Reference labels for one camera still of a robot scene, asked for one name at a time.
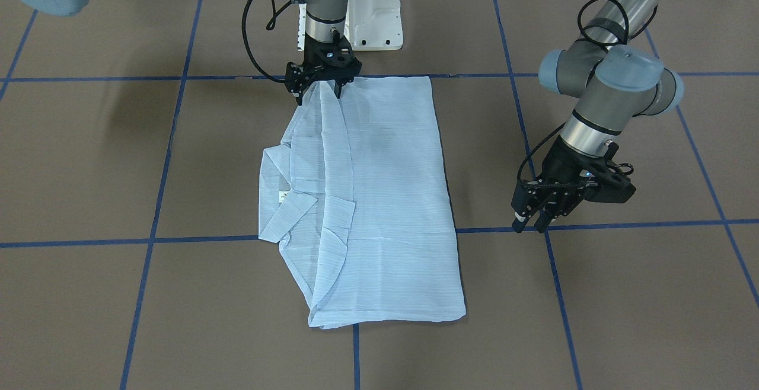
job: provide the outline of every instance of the white plastic bracket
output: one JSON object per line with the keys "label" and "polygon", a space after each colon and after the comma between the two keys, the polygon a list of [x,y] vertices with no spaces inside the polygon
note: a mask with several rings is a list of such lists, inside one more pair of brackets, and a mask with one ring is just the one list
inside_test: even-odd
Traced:
{"label": "white plastic bracket", "polygon": [[[306,6],[301,5],[298,50],[305,39]],[[400,0],[347,0],[345,37],[353,50],[398,50],[403,46]]]}

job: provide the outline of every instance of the garment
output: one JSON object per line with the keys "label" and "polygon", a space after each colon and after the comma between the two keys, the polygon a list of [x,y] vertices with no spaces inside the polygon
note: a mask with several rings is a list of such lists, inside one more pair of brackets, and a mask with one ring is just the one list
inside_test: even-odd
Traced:
{"label": "garment", "polygon": [[314,83],[264,150],[260,239],[279,242],[310,326],[465,314],[429,78]]}

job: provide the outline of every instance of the fabric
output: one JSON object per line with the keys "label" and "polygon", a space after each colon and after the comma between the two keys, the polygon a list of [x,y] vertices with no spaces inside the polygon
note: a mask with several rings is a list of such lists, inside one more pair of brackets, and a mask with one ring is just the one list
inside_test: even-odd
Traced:
{"label": "fabric", "polygon": [[310,326],[465,314],[429,78],[312,85],[264,150],[260,239],[279,243]]}

